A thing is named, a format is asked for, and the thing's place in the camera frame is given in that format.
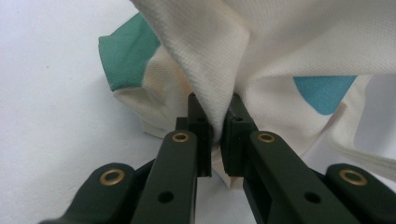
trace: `circular hole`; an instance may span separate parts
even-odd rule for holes
[[[119,176],[120,176],[120,174],[117,173],[117,172],[109,173],[108,175],[105,176],[105,179],[106,179],[107,181],[111,181],[111,180],[117,179]]]
[[[269,133],[260,133],[257,138],[264,143],[273,143],[275,138]]]
[[[175,133],[175,134],[172,136],[172,139],[173,139],[175,142],[186,142],[186,141],[189,140],[189,136],[188,136],[186,133]]]
[[[120,169],[110,169],[102,173],[100,176],[100,183],[105,186],[116,185],[125,177],[125,173]]]
[[[339,175],[346,182],[356,186],[365,186],[367,185],[367,179],[361,173],[358,173],[354,170],[341,170]]]
[[[158,201],[160,203],[170,203],[174,199],[174,195],[170,191],[165,191],[162,192],[160,195],[158,195]]]
[[[320,203],[320,197],[316,193],[307,192],[304,194],[304,197],[311,203]]]

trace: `teal patch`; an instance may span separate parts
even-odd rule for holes
[[[160,44],[140,13],[113,34],[99,37],[99,54],[110,89],[141,87],[149,59]]]
[[[355,76],[295,77],[299,93],[321,115],[334,113]]]

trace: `white table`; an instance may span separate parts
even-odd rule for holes
[[[94,169],[155,158],[161,139],[112,97],[97,49],[135,13],[126,0],[0,2],[0,223],[59,217]],[[358,148],[396,158],[395,86],[369,85]],[[322,173],[349,162],[325,139],[303,158]],[[199,179],[196,223],[255,221],[245,193],[214,175]]]

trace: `crumpled fabric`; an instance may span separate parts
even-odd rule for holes
[[[326,128],[343,155],[396,180],[395,160],[353,144],[370,78],[396,74],[395,1],[133,3],[141,14],[99,50],[114,96],[144,132],[172,131],[194,91],[216,143],[235,91],[258,128],[298,154]]]

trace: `brass ring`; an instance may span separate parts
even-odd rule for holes
[[[269,133],[259,133],[257,139],[264,143],[273,143],[275,142],[275,138]]]
[[[107,179],[107,176],[112,174],[117,174],[117,176],[115,178]],[[125,173],[122,170],[113,168],[104,172],[100,176],[100,183],[105,186],[112,186],[120,183],[124,177],[125,177]]]
[[[347,176],[347,174],[355,175],[355,176],[357,176],[359,178],[359,180],[351,179],[351,178],[349,178]],[[365,186],[365,185],[367,185],[366,177],[364,177],[364,175],[361,175],[360,173],[358,173],[358,172],[356,172],[354,170],[341,170],[339,175],[341,176],[341,178],[343,178],[349,184],[356,185],[356,186]]]
[[[172,139],[175,142],[187,142],[187,141],[189,141],[189,135],[186,133],[175,133],[172,136]]]

